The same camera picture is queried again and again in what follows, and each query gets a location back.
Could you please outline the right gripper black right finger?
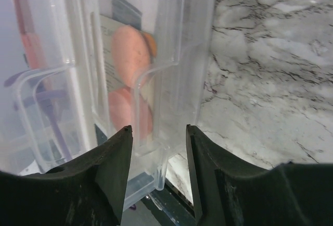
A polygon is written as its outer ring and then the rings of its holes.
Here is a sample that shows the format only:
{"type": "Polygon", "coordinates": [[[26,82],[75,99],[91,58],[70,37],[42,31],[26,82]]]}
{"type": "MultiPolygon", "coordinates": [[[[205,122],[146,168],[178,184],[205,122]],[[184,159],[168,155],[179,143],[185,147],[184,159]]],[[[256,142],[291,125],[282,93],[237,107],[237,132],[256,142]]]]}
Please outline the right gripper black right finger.
{"type": "Polygon", "coordinates": [[[186,127],[198,225],[332,225],[332,164],[289,162],[266,170],[186,127]]]}

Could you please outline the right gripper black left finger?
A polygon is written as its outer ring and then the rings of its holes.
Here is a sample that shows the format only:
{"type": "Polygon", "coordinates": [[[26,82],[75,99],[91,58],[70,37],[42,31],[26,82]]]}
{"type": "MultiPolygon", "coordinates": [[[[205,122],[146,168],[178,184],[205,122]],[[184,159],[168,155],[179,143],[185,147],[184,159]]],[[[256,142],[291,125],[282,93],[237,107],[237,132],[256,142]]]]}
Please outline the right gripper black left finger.
{"type": "Polygon", "coordinates": [[[1,173],[1,225],[120,225],[132,127],[44,174],[1,173]]]}

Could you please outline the purple eyelash curler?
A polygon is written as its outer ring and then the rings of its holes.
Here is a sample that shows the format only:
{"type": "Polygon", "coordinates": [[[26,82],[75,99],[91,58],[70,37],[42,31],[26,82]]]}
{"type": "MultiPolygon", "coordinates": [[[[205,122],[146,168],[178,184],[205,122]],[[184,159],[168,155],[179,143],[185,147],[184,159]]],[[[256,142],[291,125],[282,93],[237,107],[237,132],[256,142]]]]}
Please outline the purple eyelash curler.
{"type": "Polygon", "coordinates": [[[1,156],[32,162],[73,158],[66,142],[73,112],[63,71],[1,73],[1,156]]]}

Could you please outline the white plastic drawer organizer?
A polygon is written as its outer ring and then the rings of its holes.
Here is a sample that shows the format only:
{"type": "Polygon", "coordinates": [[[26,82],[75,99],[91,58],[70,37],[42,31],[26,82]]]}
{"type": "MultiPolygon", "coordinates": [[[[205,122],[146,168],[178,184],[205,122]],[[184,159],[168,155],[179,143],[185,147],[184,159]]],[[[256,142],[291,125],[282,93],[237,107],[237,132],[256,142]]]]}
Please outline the white plastic drawer organizer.
{"type": "Polygon", "coordinates": [[[1,0],[1,170],[45,173],[133,128],[129,208],[198,120],[214,0],[1,0]]]}

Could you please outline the pink round makeup sponge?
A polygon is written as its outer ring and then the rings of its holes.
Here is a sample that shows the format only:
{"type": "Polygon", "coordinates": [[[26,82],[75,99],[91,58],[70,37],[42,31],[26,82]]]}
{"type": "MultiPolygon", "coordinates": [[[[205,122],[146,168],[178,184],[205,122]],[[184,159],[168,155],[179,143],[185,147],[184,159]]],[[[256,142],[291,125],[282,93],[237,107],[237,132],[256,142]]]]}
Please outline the pink round makeup sponge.
{"type": "Polygon", "coordinates": [[[142,33],[132,26],[121,26],[111,36],[114,68],[128,87],[135,85],[135,75],[150,64],[149,46],[142,33]]]}

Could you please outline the orange round makeup sponge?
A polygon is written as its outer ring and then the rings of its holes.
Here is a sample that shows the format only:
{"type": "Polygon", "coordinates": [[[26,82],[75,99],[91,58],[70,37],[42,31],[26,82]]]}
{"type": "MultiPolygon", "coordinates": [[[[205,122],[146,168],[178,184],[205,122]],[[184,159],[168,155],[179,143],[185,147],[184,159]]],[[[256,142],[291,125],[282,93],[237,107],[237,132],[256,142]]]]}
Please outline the orange round makeup sponge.
{"type": "Polygon", "coordinates": [[[147,46],[149,48],[149,52],[151,54],[152,57],[156,57],[157,55],[157,44],[156,44],[156,40],[154,39],[154,37],[147,32],[142,32],[143,37],[147,43],[147,46]]]}

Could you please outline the small cream sachet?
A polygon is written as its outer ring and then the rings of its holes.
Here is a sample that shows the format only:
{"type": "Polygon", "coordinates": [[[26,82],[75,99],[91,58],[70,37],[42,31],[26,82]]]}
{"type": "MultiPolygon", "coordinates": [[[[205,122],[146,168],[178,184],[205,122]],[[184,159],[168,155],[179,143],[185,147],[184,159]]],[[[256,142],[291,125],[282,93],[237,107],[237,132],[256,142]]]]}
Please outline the small cream sachet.
{"type": "Polygon", "coordinates": [[[118,72],[114,68],[114,63],[111,53],[111,39],[112,36],[119,27],[123,26],[122,23],[115,21],[109,17],[100,15],[100,29],[103,39],[103,54],[104,54],[104,66],[106,74],[106,86],[107,91],[112,92],[116,89],[124,87],[122,79],[119,77],[118,72]]]}

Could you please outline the thin pink makeup pencil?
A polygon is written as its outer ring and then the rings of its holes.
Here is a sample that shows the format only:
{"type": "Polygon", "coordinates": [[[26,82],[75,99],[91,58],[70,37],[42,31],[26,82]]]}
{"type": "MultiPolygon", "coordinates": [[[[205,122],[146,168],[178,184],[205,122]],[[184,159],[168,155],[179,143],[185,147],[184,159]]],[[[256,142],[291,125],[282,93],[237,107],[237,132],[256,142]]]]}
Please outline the thin pink makeup pencil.
{"type": "Polygon", "coordinates": [[[25,50],[25,58],[31,70],[47,67],[39,36],[35,31],[32,11],[28,0],[13,0],[17,25],[25,50]]]}

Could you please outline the eyeshadow palette package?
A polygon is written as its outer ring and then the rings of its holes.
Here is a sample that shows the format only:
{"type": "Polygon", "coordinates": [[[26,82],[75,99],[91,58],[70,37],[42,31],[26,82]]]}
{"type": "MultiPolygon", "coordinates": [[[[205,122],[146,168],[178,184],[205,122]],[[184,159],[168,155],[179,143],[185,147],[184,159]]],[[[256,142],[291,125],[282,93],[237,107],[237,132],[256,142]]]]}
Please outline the eyeshadow palette package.
{"type": "Polygon", "coordinates": [[[126,0],[111,0],[111,6],[113,20],[142,29],[142,12],[135,6],[126,0]]]}

